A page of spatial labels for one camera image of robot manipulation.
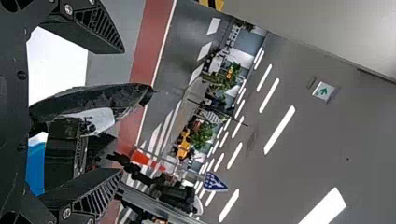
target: yellow object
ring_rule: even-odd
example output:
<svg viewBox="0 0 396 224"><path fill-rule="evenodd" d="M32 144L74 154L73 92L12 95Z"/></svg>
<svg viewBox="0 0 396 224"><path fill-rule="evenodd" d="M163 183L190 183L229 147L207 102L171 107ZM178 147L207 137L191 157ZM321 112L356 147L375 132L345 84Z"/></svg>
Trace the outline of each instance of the yellow object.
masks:
<svg viewBox="0 0 396 224"><path fill-rule="evenodd" d="M224 0L198 0L198 2L206 7L212 7L217 11L222 11L224 8Z"/></svg>
<svg viewBox="0 0 396 224"><path fill-rule="evenodd" d="M182 137L181 143L177 146L177 154L176 157L183 160L186 158L187 153L189 153L190 148L191 148L191 143L187 141L187 138L189 138L190 135L190 129L185 129L181 134L180 137Z"/></svg>

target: ceiling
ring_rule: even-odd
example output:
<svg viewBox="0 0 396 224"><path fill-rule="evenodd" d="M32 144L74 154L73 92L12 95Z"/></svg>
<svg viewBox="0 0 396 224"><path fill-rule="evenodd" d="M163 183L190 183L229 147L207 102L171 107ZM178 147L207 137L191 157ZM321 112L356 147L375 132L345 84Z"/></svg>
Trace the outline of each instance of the ceiling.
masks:
<svg viewBox="0 0 396 224"><path fill-rule="evenodd" d="M377 75L396 78L392 0L227 0L224 12Z"/></svg>
<svg viewBox="0 0 396 224"><path fill-rule="evenodd" d="M338 188L346 209L332 224L395 223L394 85L276 35L267 37L264 46L265 55L251 73L237 118L244 116L248 127L241 126L232 139L237 126L232 121L224 146L209 158L216 164L224 153L216 174L230 190L215 195L201 220L219 223L219 214L239 189L238 200L221 223L297 224L332 188ZM256 92L269 64L273 68ZM318 79L308 89L313 76ZM260 114L259 107L277 78L279 85ZM327 104L312 96L320 81L338 88ZM264 155L265 144L291 105L295 114ZM239 143L242 150L228 170ZM208 192L203 195L203 204L208 196Z"/></svg>

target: light fixture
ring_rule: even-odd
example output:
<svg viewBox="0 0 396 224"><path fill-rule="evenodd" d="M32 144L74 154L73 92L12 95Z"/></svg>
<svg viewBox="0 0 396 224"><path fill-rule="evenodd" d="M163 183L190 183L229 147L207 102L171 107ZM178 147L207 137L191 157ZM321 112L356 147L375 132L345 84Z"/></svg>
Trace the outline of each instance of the light fixture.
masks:
<svg viewBox="0 0 396 224"><path fill-rule="evenodd" d="M224 129L224 127L221 127L221 128L220 128L220 130L219 130L218 135L216 136L216 138L219 138L219 137L221 136L221 133L222 133L223 129Z"/></svg>
<svg viewBox="0 0 396 224"><path fill-rule="evenodd" d="M243 144L242 144L242 142L240 142L240 143L238 144L238 147L236 147L235 151L233 152L233 156L232 156L232 157L230 158L230 160L228 161L227 170L230 170L231 167L233 166L233 162L235 161L236 157L238 157L238 154L239 154L239 152L241 151L242 146L243 146Z"/></svg>
<svg viewBox="0 0 396 224"><path fill-rule="evenodd" d="M215 172L219 169L223 159L224 159L224 153L221 153L221 156L219 157L219 160L218 160L218 162L215 165L215 169L214 169Z"/></svg>
<svg viewBox="0 0 396 224"><path fill-rule="evenodd" d="M204 182L199 183L197 190L195 191L195 194L198 194L199 191L201 190L202 185L204 184Z"/></svg>
<svg viewBox="0 0 396 224"><path fill-rule="evenodd" d="M200 181L195 182L194 188L197 189Z"/></svg>
<svg viewBox="0 0 396 224"><path fill-rule="evenodd" d="M227 138L228 138L228 134L229 134L228 132L224 134L224 137L220 143L220 148L222 148L224 146L225 140L227 140Z"/></svg>
<svg viewBox="0 0 396 224"><path fill-rule="evenodd" d="M233 135L231 135L231 138L234 139L236 134L238 133L239 129L241 128L241 124L244 122L245 116L242 116L241 119L239 120L238 124L236 125L235 130L233 130Z"/></svg>
<svg viewBox="0 0 396 224"><path fill-rule="evenodd" d="M205 163L204 168L199 172L200 175L203 174L204 172L206 172L206 168L207 168L207 165L208 165L208 164L209 164L209 162L206 162L206 163Z"/></svg>
<svg viewBox="0 0 396 224"><path fill-rule="evenodd" d="M208 157L208 158L210 157L210 154L212 154L212 152L213 152L213 147L211 147L210 150L209 150L209 152L207 153L207 157Z"/></svg>
<svg viewBox="0 0 396 224"><path fill-rule="evenodd" d="M215 158L212 159L212 161L209 163L209 166L207 167L207 171L210 172L212 169L213 164L215 164Z"/></svg>
<svg viewBox="0 0 396 224"><path fill-rule="evenodd" d="M230 125L230 122L231 122L231 118L229 118L227 120L227 122L225 123L223 131L227 131L227 128L228 128L228 125Z"/></svg>
<svg viewBox="0 0 396 224"><path fill-rule="evenodd" d="M201 193L199 194L199 199L202 199L204 197L205 192L206 189L202 189Z"/></svg>
<svg viewBox="0 0 396 224"><path fill-rule="evenodd" d="M244 107L244 105L245 105L245 100L242 101L241 105L238 107L238 110L236 111L236 114L235 114L236 119L238 118L239 113L241 113L242 107Z"/></svg>
<svg viewBox="0 0 396 224"><path fill-rule="evenodd" d="M239 198L239 189L236 189L235 192L233 193L233 196L231 196L230 200L227 202L227 204L221 211L219 215L219 222L222 222L224 218L227 217L228 213L233 208L233 205L235 204L236 200L238 200L238 198Z"/></svg>
<svg viewBox="0 0 396 224"><path fill-rule="evenodd" d="M260 62L262 61L262 56L264 56L264 50L259 56L259 60L257 60L256 64L254 64L254 70L256 70L259 67Z"/></svg>
<svg viewBox="0 0 396 224"><path fill-rule="evenodd" d="M276 142L277 138L282 134L283 130L285 129L286 125L288 125L289 121L293 117L296 109L293 105L290 106L288 112L286 113L285 117L280 121L277 125L274 133L271 135L270 139L268 140L267 144L264 147L264 155L267 155L268 152L271 150L272 146Z"/></svg>
<svg viewBox="0 0 396 224"><path fill-rule="evenodd" d="M212 202L215 195L216 195L215 191L210 192L209 197L207 197L207 199L206 199L206 203L205 203L206 207L208 207L210 205L210 203Z"/></svg>
<svg viewBox="0 0 396 224"><path fill-rule="evenodd" d="M213 147L213 152L212 152L213 155L216 153L216 150L218 150L219 144L220 144L220 140L216 141L216 144Z"/></svg>
<svg viewBox="0 0 396 224"><path fill-rule="evenodd" d="M236 102L238 105L239 105L239 103L241 103L241 100L242 100L242 98L244 97L244 94L245 94L245 91L246 91L246 90L247 90L247 89L244 88L244 89L242 90L242 93L239 95L238 101Z"/></svg>
<svg viewBox="0 0 396 224"><path fill-rule="evenodd" d="M259 92L262 89L262 84L264 84L265 79L267 79L268 75L270 74L272 69L272 64L268 65L267 70L265 70L264 75L262 76L262 79L259 82L259 85L257 86L256 91Z"/></svg>
<svg viewBox="0 0 396 224"><path fill-rule="evenodd" d="M262 53L262 47L260 47L259 52L257 52L256 57L254 57L253 63L256 63L259 59L260 54Z"/></svg>
<svg viewBox="0 0 396 224"><path fill-rule="evenodd" d="M346 207L338 188L333 188L299 224L328 224Z"/></svg>
<svg viewBox="0 0 396 224"><path fill-rule="evenodd" d="M242 92L242 89L244 89L244 87L245 87L245 85L247 84L247 80L246 79L244 79L244 81L242 82L242 86L241 86L241 88L239 88L239 92L238 92L238 94L241 94L241 92Z"/></svg>
<svg viewBox="0 0 396 224"><path fill-rule="evenodd" d="M260 106L259 112L262 113L262 111L265 109L265 107L267 106L268 102L270 101L272 95L274 94L277 85L279 84L279 78L277 78L274 82L274 84L272 85L270 91L268 92L267 96L265 96L264 101L262 101L262 105Z"/></svg>

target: black equipment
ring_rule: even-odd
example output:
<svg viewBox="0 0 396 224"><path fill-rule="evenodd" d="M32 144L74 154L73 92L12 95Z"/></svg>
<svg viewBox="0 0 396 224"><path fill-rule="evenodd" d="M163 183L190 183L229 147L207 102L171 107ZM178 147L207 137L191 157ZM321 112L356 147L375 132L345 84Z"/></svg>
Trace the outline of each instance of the black equipment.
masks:
<svg viewBox="0 0 396 224"><path fill-rule="evenodd" d="M60 186L55 189L56 195L49 191L40 200L33 196L25 183L31 122L28 112L26 41L39 25L94 53L124 52L117 29L99 0L0 0L0 27L4 31L0 41L0 224L94 224L106 206L102 204L101 207L97 202L89 203L91 212L86 214L82 207L84 214L80 213L76 206L78 202L83 202L80 199L92 193L91 199L93 197L100 201L101 198L82 187L78 181L84 182L84 186L86 181L92 181L89 185L92 188L101 188L106 183L114 193L117 182L107 180L118 175L118 171L114 171L114 175L104 175L106 170L103 169L96 173L89 172L67 182L64 186L68 188ZM109 200L113 197L111 192L107 194ZM76 198L66 200L62 195Z"/></svg>
<svg viewBox="0 0 396 224"><path fill-rule="evenodd" d="M116 26L98 0L59 0L40 26L93 53L125 52Z"/></svg>

